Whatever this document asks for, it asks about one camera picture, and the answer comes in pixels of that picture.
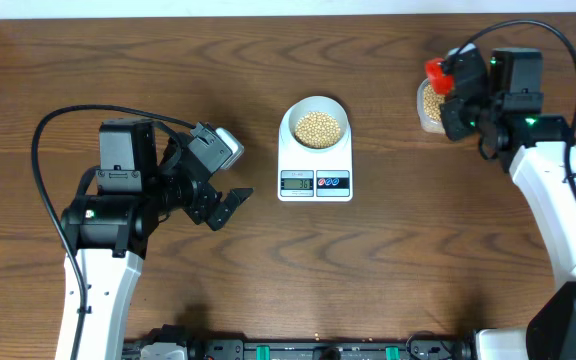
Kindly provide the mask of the red measuring scoop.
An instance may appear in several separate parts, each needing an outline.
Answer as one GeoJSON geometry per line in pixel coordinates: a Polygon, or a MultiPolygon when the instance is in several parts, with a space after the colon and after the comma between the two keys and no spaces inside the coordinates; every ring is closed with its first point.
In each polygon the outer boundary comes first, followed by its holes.
{"type": "Polygon", "coordinates": [[[438,95],[448,95],[454,88],[454,77],[445,69],[446,60],[444,58],[433,58],[424,64],[427,80],[438,95]]]}

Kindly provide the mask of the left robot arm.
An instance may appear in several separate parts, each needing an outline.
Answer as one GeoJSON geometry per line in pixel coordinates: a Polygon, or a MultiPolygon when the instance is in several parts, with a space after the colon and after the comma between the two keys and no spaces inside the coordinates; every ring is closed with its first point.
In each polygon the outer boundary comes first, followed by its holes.
{"type": "Polygon", "coordinates": [[[82,176],[61,226],[76,263],[66,264],[66,295],[56,356],[117,359],[148,239],[172,212],[221,229],[252,195],[209,182],[243,154],[226,129],[198,123],[177,133],[150,119],[114,119],[99,128],[100,163],[82,176]]]}

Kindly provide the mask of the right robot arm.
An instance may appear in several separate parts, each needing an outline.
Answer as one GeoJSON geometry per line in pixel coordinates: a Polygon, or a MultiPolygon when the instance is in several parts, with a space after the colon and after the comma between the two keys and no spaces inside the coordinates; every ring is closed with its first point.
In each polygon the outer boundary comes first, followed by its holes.
{"type": "Polygon", "coordinates": [[[483,158],[498,160],[533,213],[551,262],[555,293],[516,328],[477,330],[460,359],[576,359],[576,146],[561,115],[543,113],[542,54],[498,48],[484,59],[474,44],[426,64],[444,95],[445,134],[478,134],[483,158]]]}

